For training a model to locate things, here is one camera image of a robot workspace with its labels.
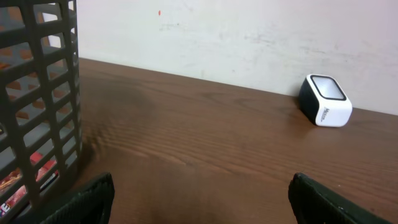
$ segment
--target wall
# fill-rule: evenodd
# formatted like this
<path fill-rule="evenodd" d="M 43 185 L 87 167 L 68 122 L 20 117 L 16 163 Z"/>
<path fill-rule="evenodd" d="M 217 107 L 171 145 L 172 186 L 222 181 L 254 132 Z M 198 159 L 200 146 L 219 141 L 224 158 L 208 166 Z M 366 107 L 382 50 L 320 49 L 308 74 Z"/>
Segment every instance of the wall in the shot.
<path fill-rule="evenodd" d="M 396 0 L 78 0 L 80 57 L 296 95 L 335 77 L 398 114 Z"/>

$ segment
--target red package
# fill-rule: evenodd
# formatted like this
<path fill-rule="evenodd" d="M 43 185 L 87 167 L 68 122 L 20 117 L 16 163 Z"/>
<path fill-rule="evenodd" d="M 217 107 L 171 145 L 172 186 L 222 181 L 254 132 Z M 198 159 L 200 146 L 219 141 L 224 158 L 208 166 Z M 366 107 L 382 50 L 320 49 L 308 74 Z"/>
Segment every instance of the red package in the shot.
<path fill-rule="evenodd" d="M 34 165 L 40 161 L 43 157 L 38 152 L 33 153 L 30 156 L 30 161 Z M 49 160 L 41 167 L 36 174 L 36 182 L 39 181 L 45 173 L 51 169 L 57 162 L 55 160 Z M 58 176 L 58 171 L 55 171 L 54 174 L 42 185 L 40 186 L 40 191 L 42 191 L 49 183 L 51 183 Z M 4 178 L 0 183 L 0 195 L 5 192 L 13 183 L 21 178 L 21 171 L 16 169 L 12 171 L 6 178 Z M 5 203 L 3 203 L 0 207 L 0 217 L 4 216 L 17 202 L 26 194 L 25 186 L 20 187 Z"/>

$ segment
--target wood grain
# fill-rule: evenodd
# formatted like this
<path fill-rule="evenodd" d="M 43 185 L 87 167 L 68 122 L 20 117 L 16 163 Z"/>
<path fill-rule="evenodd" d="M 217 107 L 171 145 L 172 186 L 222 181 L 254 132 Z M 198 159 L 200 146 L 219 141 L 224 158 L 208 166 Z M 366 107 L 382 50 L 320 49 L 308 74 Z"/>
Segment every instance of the wood grain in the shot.
<path fill-rule="evenodd" d="M 398 222 L 397 116 L 320 128 L 291 96 L 85 59 L 80 83 L 76 185 L 112 173 L 110 223 L 296 223 L 296 172 Z"/>

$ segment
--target small speaker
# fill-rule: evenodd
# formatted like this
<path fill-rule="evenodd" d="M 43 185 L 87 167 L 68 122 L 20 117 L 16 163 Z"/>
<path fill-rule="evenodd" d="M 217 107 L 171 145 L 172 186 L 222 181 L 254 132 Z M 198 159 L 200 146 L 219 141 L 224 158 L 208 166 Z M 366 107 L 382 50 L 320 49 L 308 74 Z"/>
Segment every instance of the small speaker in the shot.
<path fill-rule="evenodd" d="M 327 75 L 307 75 L 298 101 L 303 113 L 318 126 L 342 127 L 353 111 L 353 105 L 337 81 Z"/>

